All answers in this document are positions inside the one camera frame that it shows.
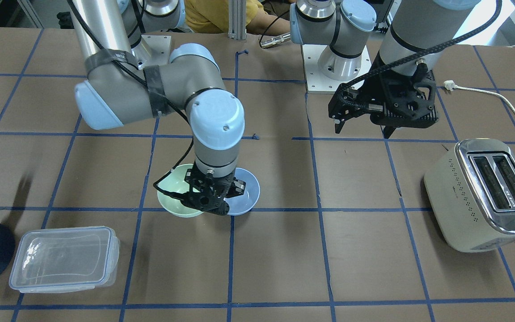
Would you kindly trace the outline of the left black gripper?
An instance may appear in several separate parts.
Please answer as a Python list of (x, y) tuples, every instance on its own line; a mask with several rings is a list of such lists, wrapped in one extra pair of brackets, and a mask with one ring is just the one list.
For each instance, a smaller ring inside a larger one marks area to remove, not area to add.
[(415, 63), (416, 70), (401, 75), (385, 71), (364, 81), (359, 92), (340, 84), (328, 104), (334, 132), (340, 134), (347, 120), (367, 112), (390, 139), (399, 127), (428, 128), (438, 121), (435, 109), (435, 78), (427, 63)]

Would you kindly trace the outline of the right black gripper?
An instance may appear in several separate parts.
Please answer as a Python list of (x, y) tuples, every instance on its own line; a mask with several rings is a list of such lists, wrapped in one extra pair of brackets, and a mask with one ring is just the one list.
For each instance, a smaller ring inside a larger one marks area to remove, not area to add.
[(232, 171), (225, 177), (215, 177), (213, 172), (203, 173), (198, 168), (186, 172), (185, 181), (190, 186), (187, 200), (210, 202), (214, 199), (235, 198), (245, 193), (245, 181), (235, 178)]

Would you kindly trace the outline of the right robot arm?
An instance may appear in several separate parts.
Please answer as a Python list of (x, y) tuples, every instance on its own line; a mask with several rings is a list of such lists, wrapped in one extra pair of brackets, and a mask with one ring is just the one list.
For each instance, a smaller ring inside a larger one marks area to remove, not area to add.
[(225, 89), (209, 50), (186, 43), (165, 64), (153, 58), (141, 64), (117, 1), (70, 0), (69, 6), (87, 71), (74, 96), (88, 126), (108, 130), (177, 112), (190, 125), (195, 153), (185, 178), (191, 190), (181, 199), (241, 195), (245, 186), (235, 169), (245, 111)]

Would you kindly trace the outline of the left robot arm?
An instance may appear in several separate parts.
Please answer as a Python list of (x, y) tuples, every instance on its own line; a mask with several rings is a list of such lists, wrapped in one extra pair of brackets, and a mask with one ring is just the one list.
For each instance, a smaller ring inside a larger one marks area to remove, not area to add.
[(289, 10), (291, 40), (325, 45), (318, 66), (340, 83), (328, 104), (339, 134), (365, 114), (386, 138), (401, 127), (428, 128), (438, 121), (433, 68), (457, 38), (476, 0), (403, 0), (370, 69), (362, 63), (377, 14), (364, 0), (297, 0)]

